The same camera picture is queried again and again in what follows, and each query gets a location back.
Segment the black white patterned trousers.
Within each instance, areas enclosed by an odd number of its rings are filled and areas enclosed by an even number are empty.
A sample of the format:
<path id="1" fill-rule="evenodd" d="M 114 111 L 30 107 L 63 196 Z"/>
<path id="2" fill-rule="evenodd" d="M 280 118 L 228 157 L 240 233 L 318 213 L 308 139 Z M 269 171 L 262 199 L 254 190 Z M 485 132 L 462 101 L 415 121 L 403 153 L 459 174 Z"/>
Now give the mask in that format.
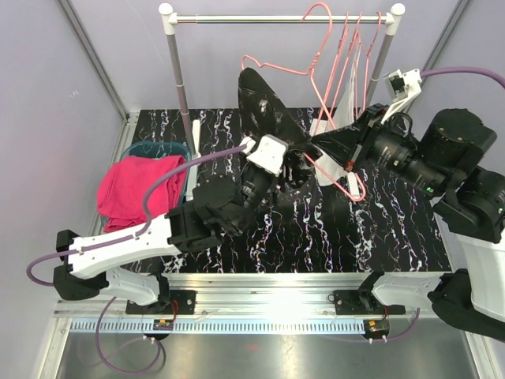
<path id="1" fill-rule="evenodd" d="M 265 79 L 250 67 L 238 77 L 238 109 L 243 136 L 259 140 L 269 134 L 287 143 L 283 180 L 292 189 L 301 188 L 314 174 L 310 161 L 319 159 L 322 152 Z"/>

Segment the magenta pink trousers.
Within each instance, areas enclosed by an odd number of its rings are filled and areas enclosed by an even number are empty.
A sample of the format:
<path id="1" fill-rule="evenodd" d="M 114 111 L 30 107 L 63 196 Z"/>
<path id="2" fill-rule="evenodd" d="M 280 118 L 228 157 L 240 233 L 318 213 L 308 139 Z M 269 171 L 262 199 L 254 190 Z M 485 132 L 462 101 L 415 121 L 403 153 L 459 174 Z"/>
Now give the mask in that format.
<path id="1" fill-rule="evenodd" d="M 109 233 L 145 223 L 144 195 L 158 178 L 184 162 L 181 155 L 162 159 L 127 156 L 114 164 L 96 194 L 97 212 L 106 219 L 103 231 Z M 178 207 L 185 179 L 186 173 L 180 172 L 153 191 L 148 200 L 152 216 Z"/>

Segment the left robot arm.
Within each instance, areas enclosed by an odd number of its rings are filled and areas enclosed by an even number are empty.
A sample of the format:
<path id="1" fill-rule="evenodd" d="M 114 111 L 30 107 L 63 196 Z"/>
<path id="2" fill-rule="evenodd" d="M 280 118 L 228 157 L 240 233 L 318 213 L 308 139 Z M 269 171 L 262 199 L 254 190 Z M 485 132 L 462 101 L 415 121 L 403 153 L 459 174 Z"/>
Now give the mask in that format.
<path id="1" fill-rule="evenodd" d="M 248 162 L 239 181 L 214 176 L 193 190 L 191 201 L 149 223 L 104 235 L 73 236 L 72 253 L 54 269 L 56 291 L 68 301 L 109 295 L 153 313 L 165 312 L 171 303 L 167 278 L 131 272 L 125 265 L 215 247 L 222 231 L 241 235 L 281 172 L 279 165 Z"/>

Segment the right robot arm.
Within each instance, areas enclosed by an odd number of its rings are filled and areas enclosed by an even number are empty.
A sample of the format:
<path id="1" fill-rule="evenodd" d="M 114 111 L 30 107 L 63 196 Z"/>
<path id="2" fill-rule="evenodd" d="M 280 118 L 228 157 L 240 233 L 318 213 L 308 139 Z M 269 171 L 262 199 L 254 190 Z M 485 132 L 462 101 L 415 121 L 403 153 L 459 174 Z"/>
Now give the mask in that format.
<path id="1" fill-rule="evenodd" d="M 421 191 L 461 243 L 465 268 L 423 280 L 371 273 L 351 300 L 368 313 L 429 308 L 465 332 L 504 338 L 504 177 L 480 162 L 496 133 L 464 108 L 439 111 L 421 139 L 376 104 L 351 125 L 312 137 L 346 171 L 375 164 Z"/>

